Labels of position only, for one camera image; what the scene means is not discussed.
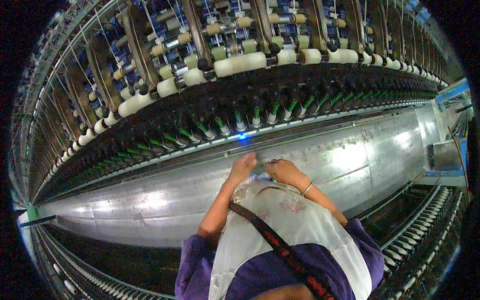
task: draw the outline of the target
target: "black strap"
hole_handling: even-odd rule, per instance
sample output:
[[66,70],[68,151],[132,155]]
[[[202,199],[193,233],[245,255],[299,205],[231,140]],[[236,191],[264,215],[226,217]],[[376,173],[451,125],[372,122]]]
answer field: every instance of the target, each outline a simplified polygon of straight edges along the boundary
[[316,299],[334,300],[330,285],[324,279],[317,281],[310,268],[305,266],[293,249],[256,214],[245,207],[230,201],[229,208],[239,216],[247,219],[272,246],[274,253],[282,260],[295,276],[302,281]]

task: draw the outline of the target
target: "person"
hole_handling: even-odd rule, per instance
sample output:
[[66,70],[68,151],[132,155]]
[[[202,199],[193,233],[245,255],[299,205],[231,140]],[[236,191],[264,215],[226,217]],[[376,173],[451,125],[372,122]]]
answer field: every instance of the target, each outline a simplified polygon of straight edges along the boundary
[[294,251],[330,299],[367,299],[383,276],[378,245],[358,219],[337,206],[288,160],[273,159],[250,174],[255,153],[238,158],[197,234],[182,244],[177,299],[314,299],[311,289],[274,254],[231,201],[255,213]]

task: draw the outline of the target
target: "purple shirt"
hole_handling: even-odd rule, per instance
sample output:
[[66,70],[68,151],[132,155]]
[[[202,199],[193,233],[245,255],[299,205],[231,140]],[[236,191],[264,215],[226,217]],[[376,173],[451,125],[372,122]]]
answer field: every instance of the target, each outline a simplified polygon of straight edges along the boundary
[[[384,274],[384,257],[378,245],[363,230],[358,219],[347,223],[345,230],[357,244],[372,278],[372,290]],[[295,253],[315,273],[328,280],[337,299],[355,299],[342,268],[323,246],[309,243],[292,246]],[[207,299],[215,258],[206,239],[192,235],[183,242],[180,270],[175,282],[177,299]],[[227,291],[226,299],[248,300],[265,291],[299,282],[273,251],[259,254],[240,266]]]

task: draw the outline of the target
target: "silver bracelet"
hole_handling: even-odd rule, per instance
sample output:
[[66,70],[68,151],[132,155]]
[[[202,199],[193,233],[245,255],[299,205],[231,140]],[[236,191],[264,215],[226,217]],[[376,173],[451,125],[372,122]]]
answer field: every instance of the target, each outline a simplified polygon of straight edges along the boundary
[[305,195],[308,192],[308,190],[312,187],[312,185],[313,185],[313,181],[310,181],[310,185],[308,186],[307,190],[304,191],[301,195],[302,196]]

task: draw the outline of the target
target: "white apron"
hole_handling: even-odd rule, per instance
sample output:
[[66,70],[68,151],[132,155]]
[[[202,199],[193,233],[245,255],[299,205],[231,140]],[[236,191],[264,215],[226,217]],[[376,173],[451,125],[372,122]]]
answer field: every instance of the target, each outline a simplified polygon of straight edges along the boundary
[[[357,300],[367,299],[372,279],[357,245],[332,213],[288,185],[250,176],[233,194],[238,204],[268,224],[290,246],[315,243],[329,250],[342,268]],[[213,263],[208,298],[224,299],[238,268],[271,251],[253,225],[230,211]]]

